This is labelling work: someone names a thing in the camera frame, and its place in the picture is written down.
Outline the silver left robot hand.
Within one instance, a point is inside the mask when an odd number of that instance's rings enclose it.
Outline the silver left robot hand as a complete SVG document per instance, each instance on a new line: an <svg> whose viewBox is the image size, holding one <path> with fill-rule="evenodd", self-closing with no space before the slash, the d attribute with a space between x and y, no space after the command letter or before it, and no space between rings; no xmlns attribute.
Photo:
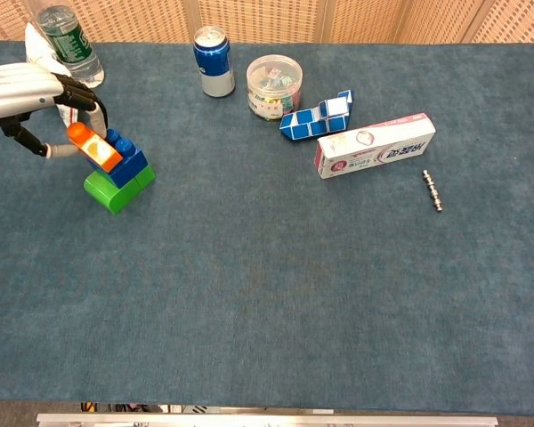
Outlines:
<svg viewBox="0 0 534 427"><path fill-rule="evenodd" d="M33 63L0 65L0 128L5 136L40 157L73 155L76 147L43 144L21 125L33 112L60 105L86 112L93 130L102 137L107 134L106 108L84 84Z"/></svg>

